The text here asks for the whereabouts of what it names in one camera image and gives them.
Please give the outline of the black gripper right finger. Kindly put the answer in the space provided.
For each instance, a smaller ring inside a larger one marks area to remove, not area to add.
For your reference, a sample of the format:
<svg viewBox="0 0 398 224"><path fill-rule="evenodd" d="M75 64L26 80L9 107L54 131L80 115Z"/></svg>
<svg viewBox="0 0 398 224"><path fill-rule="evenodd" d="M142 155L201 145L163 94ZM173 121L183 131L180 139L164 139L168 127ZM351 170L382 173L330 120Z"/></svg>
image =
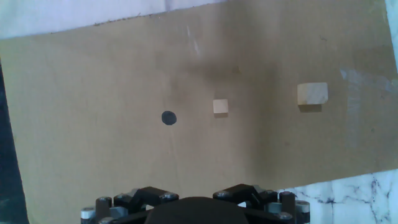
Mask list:
<svg viewBox="0 0 398 224"><path fill-rule="evenodd" d="M213 198L237 205L249 223L310 223L310 203L298 200L293 192L276 192L257 185L238 184L215 192Z"/></svg>

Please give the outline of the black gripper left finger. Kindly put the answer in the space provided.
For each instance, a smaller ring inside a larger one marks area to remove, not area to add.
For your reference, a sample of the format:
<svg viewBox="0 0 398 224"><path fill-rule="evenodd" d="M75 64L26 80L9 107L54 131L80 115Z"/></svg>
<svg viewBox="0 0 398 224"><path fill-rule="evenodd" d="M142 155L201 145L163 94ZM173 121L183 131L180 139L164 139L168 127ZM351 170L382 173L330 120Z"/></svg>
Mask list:
<svg viewBox="0 0 398 224"><path fill-rule="evenodd" d="M156 207L179 199L179 195L155 187L132 189L114 197L102 196L92 207L81 209L81 224L144 223L150 213L147 206Z"/></svg>

